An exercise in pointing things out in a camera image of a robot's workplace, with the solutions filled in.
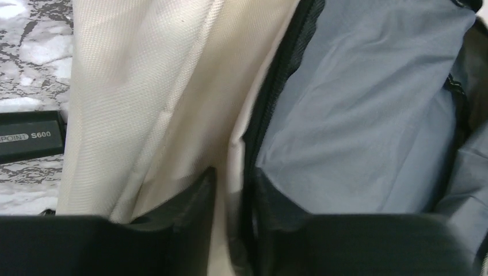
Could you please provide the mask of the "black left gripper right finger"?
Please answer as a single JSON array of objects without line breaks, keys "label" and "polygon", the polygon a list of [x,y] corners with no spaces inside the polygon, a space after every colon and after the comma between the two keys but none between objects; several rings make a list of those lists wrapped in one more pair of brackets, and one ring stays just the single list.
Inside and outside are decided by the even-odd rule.
[{"label": "black left gripper right finger", "polygon": [[474,275],[466,250],[440,216],[311,214],[259,170],[245,176],[256,235],[255,275]]}]

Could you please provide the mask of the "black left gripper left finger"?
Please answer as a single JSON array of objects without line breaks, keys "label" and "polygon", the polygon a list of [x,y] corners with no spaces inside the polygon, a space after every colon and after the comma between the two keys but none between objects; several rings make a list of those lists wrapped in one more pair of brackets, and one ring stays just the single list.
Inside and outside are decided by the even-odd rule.
[{"label": "black left gripper left finger", "polygon": [[216,171],[118,224],[97,216],[1,217],[2,275],[206,275]]}]

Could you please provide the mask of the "cream canvas student bag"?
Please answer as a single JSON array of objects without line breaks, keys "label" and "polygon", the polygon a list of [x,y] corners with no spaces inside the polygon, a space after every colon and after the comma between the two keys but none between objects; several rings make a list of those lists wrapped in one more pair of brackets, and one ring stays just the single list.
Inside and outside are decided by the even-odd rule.
[{"label": "cream canvas student bag", "polygon": [[206,275],[255,275],[245,176],[311,214],[440,216],[487,274],[482,1],[74,1],[58,216],[216,171]]}]

